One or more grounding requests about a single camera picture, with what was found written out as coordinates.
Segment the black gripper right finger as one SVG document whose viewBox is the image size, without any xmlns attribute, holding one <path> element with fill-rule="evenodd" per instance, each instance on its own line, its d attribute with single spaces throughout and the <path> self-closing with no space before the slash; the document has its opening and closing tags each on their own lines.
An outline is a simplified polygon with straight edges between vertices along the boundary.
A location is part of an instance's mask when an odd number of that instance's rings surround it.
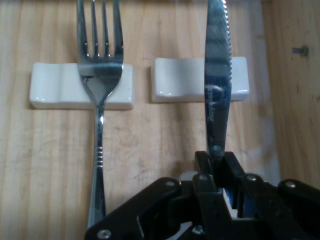
<svg viewBox="0 0 320 240">
<path fill-rule="evenodd" d="M 214 162 L 214 179 L 223 188 L 237 219 L 260 222 L 277 240 L 320 238 L 320 190 L 285 179 L 277 186 L 246 173 L 233 152 Z"/>
</svg>

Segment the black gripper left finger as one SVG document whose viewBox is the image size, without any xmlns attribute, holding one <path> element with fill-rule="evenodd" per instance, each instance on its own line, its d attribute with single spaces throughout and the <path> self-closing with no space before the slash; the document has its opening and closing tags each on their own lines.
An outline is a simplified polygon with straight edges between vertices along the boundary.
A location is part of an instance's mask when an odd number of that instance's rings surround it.
<svg viewBox="0 0 320 240">
<path fill-rule="evenodd" d="M 234 153 L 211 161 L 195 153 L 197 171 L 182 180 L 162 177 L 91 226 L 86 240 L 166 240 L 184 223 L 182 238 L 213 240 L 232 222 L 223 188 L 232 175 Z"/>
</svg>

